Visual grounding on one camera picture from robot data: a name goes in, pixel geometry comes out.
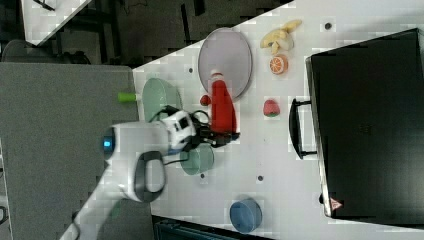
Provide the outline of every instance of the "orange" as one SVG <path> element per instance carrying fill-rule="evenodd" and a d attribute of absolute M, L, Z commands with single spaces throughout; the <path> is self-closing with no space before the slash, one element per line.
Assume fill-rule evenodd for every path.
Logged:
<path fill-rule="evenodd" d="M 269 67 L 272 73 L 282 74 L 289 68 L 289 61 L 283 54 L 278 54 L 271 59 Z"/>

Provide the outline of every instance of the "white table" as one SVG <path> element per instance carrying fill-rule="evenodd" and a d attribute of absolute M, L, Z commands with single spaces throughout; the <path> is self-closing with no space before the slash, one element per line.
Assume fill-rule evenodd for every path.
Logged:
<path fill-rule="evenodd" d="M 268 67 L 270 49 L 260 49 L 259 42 L 271 29 L 298 18 L 303 24 L 293 33 L 295 48 L 288 53 L 289 72 L 275 76 Z M 323 27 L 327 22 L 333 24 L 329 31 Z M 152 214 L 235 231 L 229 208 L 249 195 L 263 211 L 263 222 L 252 235 L 291 240 L 423 239 L 424 232 L 418 230 L 325 217 L 318 202 L 321 186 L 316 157 L 300 160 L 288 132 L 291 100 L 309 96 L 308 56 L 417 26 L 424 26 L 421 0 L 298 0 L 234 27 L 246 36 L 254 63 L 252 84 L 235 102 L 240 139 L 215 149 L 214 169 L 204 179 L 186 175 L 179 164 L 167 166 L 168 184 L 163 195 L 151 203 Z M 179 88 L 186 110 L 205 110 L 199 104 L 205 91 L 197 73 L 201 45 L 199 42 L 135 69 L 137 92 L 142 92 L 150 77 L 159 77 Z M 268 96 L 278 99 L 279 118 L 262 115 Z M 144 119 L 142 104 L 139 113 Z M 310 108 L 305 106 L 304 113 L 304 144 L 306 150 L 313 150 Z M 257 180 L 259 175 L 264 176 L 262 182 Z"/>
<path fill-rule="evenodd" d="M 49 11 L 33 0 L 21 0 L 25 40 L 39 45 L 49 39 L 91 0 L 46 0 Z"/>

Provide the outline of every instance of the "suitcase handle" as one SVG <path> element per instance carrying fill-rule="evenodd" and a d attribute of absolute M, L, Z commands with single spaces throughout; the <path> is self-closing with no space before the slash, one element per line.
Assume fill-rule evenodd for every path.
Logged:
<path fill-rule="evenodd" d="M 294 150 L 296 150 L 296 153 L 300 157 L 300 159 L 303 159 L 303 157 L 307 155 L 317 154 L 317 151 L 307 152 L 307 151 L 303 151 L 303 148 L 302 148 L 302 133 L 300 131 L 299 112 L 297 108 L 300 106 L 309 105 L 309 104 L 311 104 L 311 101 L 300 102 L 300 101 L 297 101 L 295 98 L 293 99 L 292 105 L 290 108 L 290 115 L 289 115 L 290 138 L 293 143 Z"/>

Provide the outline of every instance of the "red fruit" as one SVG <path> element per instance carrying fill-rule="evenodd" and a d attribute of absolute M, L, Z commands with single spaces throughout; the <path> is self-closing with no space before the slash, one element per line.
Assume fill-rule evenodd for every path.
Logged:
<path fill-rule="evenodd" d="M 203 95 L 202 98 L 200 99 L 200 104 L 202 106 L 209 106 L 209 104 L 211 103 L 212 103 L 212 100 L 208 95 Z"/>
<path fill-rule="evenodd" d="M 264 115 L 267 117 L 276 117 L 280 115 L 280 107 L 274 99 L 269 99 L 265 101 Z"/>

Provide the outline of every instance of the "gray floor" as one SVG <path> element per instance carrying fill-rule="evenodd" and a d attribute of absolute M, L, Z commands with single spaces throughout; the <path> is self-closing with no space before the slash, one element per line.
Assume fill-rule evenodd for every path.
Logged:
<path fill-rule="evenodd" d="M 193 0 L 125 0 L 125 6 L 117 2 L 122 63 L 146 64 L 187 46 L 182 4 L 187 12 L 190 40 L 196 42 L 217 28 L 232 27 L 283 3 L 278 0 L 204 0 L 205 13 L 195 16 Z"/>
<path fill-rule="evenodd" d="M 107 1 L 102 10 L 109 12 Z M 195 16 L 193 0 L 111 0 L 116 6 L 121 54 L 113 51 L 111 28 L 105 25 L 108 59 L 138 67 L 200 41 L 220 27 L 233 27 L 290 0 L 204 0 L 205 12 Z M 181 5 L 186 8 L 189 39 L 185 35 Z M 92 1 L 88 7 L 94 7 Z M 99 36 L 83 31 L 61 33 L 63 52 L 84 51 L 92 64 L 101 64 Z M 53 50 L 56 42 L 52 41 Z"/>

